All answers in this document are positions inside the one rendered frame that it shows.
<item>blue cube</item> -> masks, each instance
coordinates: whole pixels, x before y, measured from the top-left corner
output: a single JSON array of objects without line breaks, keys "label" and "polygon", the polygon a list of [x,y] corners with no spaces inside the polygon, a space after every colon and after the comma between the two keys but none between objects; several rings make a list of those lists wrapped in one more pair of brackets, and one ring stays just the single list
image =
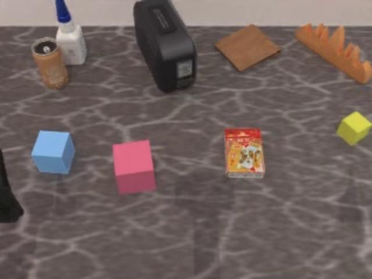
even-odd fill
[{"label": "blue cube", "polygon": [[40,131],[31,157],[42,173],[68,174],[75,155],[70,133]]}]

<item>gray marble surface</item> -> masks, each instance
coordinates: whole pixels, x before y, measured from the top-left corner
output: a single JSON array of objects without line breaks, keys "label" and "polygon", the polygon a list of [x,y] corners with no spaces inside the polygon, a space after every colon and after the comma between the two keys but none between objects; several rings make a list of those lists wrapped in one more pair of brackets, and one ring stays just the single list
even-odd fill
[{"label": "gray marble surface", "polygon": [[[55,28],[0,28],[0,147],[26,215],[0,224],[4,279],[367,279],[372,277],[372,140],[336,135],[372,86],[359,85],[294,39],[244,73],[213,43],[237,28],[190,28],[194,87],[154,86],[131,28],[85,28],[86,65],[62,91],[32,59]],[[347,28],[371,57],[372,28]],[[223,128],[262,130],[266,176],[224,176]],[[39,173],[39,130],[69,131],[70,175]],[[149,139],[158,190],[119,196],[111,145]]]}]

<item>black bag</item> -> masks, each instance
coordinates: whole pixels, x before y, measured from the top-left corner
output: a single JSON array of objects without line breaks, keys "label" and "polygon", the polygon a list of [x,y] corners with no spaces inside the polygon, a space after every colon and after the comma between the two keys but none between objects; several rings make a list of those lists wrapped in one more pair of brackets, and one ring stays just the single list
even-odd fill
[{"label": "black bag", "polygon": [[0,149],[0,223],[15,223],[23,213],[21,205],[10,188],[3,154]]}]

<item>white bottle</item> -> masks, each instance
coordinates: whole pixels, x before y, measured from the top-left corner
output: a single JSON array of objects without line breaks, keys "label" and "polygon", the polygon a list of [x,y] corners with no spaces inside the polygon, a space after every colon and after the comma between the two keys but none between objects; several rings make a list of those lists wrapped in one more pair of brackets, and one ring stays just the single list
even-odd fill
[{"label": "white bottle", "polygon": [[58,31],[56,42],[59,45],[66,65],[84,64],[87,47],[81,26],[75,25],[64,0],[56,0]]}]

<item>pink cube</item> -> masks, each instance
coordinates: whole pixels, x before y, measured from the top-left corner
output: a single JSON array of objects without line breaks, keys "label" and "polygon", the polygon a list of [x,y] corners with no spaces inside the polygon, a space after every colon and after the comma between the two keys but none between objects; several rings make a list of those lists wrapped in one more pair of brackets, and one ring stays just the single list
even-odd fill
[{"label": "pink cube", "polygon": [[114,144],[112,152],[120,194],[155,190],[150,141]]}]

